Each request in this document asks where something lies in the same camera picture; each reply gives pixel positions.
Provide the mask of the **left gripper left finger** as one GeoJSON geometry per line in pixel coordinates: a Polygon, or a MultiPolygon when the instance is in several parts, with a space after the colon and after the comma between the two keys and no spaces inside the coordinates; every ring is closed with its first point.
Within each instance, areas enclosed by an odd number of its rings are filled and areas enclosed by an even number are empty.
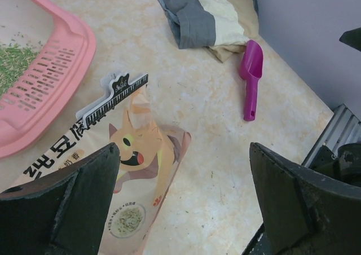
{"type": "Polygon", "coordinates": [[[1,254],[98,254],[119,169],[110,143],[1,193],[1,254]]]}

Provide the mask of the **beige cat litter bag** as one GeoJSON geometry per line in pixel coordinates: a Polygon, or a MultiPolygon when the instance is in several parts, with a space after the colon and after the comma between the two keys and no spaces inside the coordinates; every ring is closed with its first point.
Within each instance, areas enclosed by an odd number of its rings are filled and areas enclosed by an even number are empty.
{"type": "Polygon", "coordinates": [[[190,141],[183,129],[155,123],[147,89],[141,87],[90,127],[74,123],[16,183],[70,166],[115,143],[120,167],[99,253],[141,254],[190,141]]]}

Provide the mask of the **purple plastic scoop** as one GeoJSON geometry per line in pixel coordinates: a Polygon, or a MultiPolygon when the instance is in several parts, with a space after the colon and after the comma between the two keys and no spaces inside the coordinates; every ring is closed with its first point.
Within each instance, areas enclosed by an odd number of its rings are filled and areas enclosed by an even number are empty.
{"type": "Polygon", "coordinates": [[[256,119],[258,82],[262,78],[263,50],[258,42],[249,40],[241,60],[239,76],[245,81],[244,120],[256,119]]]}

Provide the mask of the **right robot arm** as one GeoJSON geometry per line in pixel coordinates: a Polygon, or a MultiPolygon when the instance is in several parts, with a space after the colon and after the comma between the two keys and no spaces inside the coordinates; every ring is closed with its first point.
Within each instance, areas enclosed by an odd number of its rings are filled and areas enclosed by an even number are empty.
{"type": "Polygon", "coordinates": [[[361,51],[361,27],[344,32],[339,41],[361,51]]]}

